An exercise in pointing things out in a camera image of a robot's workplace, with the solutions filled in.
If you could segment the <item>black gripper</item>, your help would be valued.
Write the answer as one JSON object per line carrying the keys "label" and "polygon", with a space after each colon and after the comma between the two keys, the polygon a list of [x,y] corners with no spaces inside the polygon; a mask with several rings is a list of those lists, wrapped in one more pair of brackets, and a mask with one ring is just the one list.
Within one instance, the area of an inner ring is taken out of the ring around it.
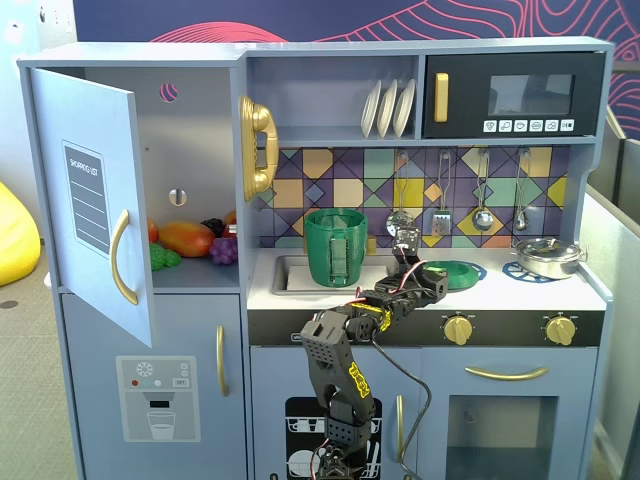
{"label": "black gripper", "polygon": [[390,313],[392,320],[403,320],[414,310],[429,303],[437,303],[448,291],[448,272],[441,262],[425,262],[416,268],[416,282],[409,278],[403,286],[401,279],[386,277],[375,283],[376,307]]}

